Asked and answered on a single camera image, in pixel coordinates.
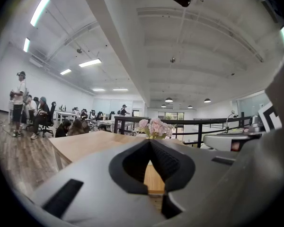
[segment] metal railing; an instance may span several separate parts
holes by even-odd
[[[115,125],[114,125],[114,133],[118,132],[118,122],[121,121],[121,128],[120,128],[120,133],[124,134],[125,130],[125,122],[133,122],[133,123],[138,123],[141,119],[147,119],[150,121],[150,118],[147,117],[124,117],[124,116],[115,116]],[[230,128],[231,129],[238,129],[242,127],[244,124],[245,120],[249,120],[250,117],[241,117],[241,118],[229,118],[228,122],[238,122],[239,121],[239,126]],[[173,133],[173,135],[198,135],[198,141],[197,141],[197,147],[201,147],[202,143],[202,126],[205,124],[217,124],[217,123],[226,123],[226,118],[221,118],[221,119],[201,119],[201,120],[161,120],[164,123],[167,124],[173,124],[173,125],[198,125],[198,132],[189,132],[189,133]],[[215,133],[215,132],[221,132],[225,131],[223,130],[217,130],[217,131],[206,131],[204,133]]]

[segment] wooden floor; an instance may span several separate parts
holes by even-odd
[[[53,150],[48,138],[39,136],[31,140],[32,132],[22,131],[22,136],[13,138],[14,125],[8,125],[7,113],[0,112],[0,164],[10,184],[30,197],[44,181],[58,172]],[[162,196],[150,195],[151,202],[161,210]]]

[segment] wooden tabletop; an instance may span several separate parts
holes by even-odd
[[[141,140],[143,138],[105,131],[49,139],[54,150],[68,163],[77,161],[95,152]],[[166,140],[183,145],[178,139]],[[148,186],[149,193],[164,193],[164,182],[152,165],[148,165],[146,168],[144,184]]]

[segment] cap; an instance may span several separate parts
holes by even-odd
[[[42,97],[40,98],[40,100],[42,100],[43,102],[46,103],[46,98],[45,98],[45,96],[42,96]]]

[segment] flower bouquet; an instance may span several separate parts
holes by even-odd
[[[150,123],[148,123],[147,119],[142,119],[139,122],[139,127],[135,129],[138,132],[145,132],[148,139],[164,139],[166,136],[171,137],[172,135],[171,124],[166,124],[161,121],[159,118],[151,119]]]

